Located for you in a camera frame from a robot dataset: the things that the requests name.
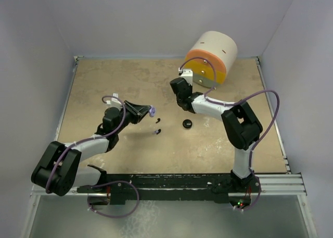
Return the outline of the purple round earbud charging case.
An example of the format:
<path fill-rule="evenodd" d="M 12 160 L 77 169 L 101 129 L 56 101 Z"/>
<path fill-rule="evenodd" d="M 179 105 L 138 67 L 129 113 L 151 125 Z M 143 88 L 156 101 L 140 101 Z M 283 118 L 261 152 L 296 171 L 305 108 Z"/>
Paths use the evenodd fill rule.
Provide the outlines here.
<path fill-rule="evenodd" d="M 150 109 L 149 109 L 149 116 L 150 117 L 154 117 L 155 116 L 155 114 L 156 114 L 156 108 L 155 107 L 153 107 L 153 106 L 150 106 Z"/>

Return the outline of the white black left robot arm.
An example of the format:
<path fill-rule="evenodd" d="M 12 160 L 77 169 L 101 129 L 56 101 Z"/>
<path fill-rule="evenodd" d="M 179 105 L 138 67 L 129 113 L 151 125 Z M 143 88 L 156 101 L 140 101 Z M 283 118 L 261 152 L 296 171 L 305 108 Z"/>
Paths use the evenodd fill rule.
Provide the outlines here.
<path fill-rule="evenodd" d="M 107 179 L 102 172 L 88 166 L 79 172 L 81 160 L 112 150 L 119 141 L 119 133 L 129 124 L 138 124 L 156 109 L 151 105 L 136 105 L 128 101 L 110 105 L 104 113 L 102 123 L 96 132 L 86 139 L 60 143 L 52 141 L 46 148 L 31 175 L 31 182 L 45 189 L 47 194 L 66 195 L 75 185 L 89 185 L 95 192 L 107 187 Z"/>

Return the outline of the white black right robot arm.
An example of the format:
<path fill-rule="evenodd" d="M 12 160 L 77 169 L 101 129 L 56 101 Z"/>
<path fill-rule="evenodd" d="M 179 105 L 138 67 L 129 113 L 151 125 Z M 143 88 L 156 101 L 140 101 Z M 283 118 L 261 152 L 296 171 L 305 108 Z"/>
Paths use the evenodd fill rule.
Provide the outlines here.
<path fill-rule="evenodd" d="M 193 87 L 184 78 L 173 79 L 170 86 L 177 104 L 184 111 L 207 115 L 223 122 L 228 140 L 235 148 L 232 188 L 243 192 L 250 185 L 248 176 L 252 173 L 253 149 L 263 131 L 250 105 L 246 101 L 214 102 L 200 92 L 193 92 Z"/>

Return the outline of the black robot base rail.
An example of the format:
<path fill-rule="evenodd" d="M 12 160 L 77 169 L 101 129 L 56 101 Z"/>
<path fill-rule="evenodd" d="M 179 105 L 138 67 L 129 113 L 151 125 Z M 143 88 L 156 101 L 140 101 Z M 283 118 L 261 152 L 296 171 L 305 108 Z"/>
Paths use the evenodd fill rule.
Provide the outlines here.
<path fill-rule="evenodd" d="M 126 201 L 211 201 L 247 206 L 261 192 L 258 177 L 239 179 L 232 173 L 104 174 L 96 186 L 80 186 L 78 193 L 102 197 L 110 205 Z"/>

